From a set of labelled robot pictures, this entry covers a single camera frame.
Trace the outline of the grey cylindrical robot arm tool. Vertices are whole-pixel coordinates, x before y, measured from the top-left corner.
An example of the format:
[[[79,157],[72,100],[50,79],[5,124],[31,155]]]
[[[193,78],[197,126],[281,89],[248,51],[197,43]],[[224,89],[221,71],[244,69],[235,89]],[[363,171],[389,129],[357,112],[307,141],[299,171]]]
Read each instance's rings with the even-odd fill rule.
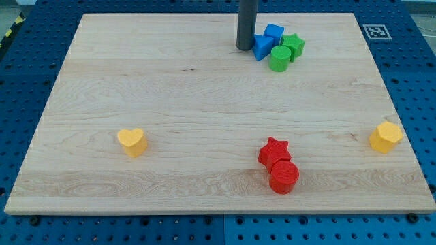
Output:
[[[240,0],[236,33],[236,47],[239,50],[252,49],[257,12],[258,0]]]

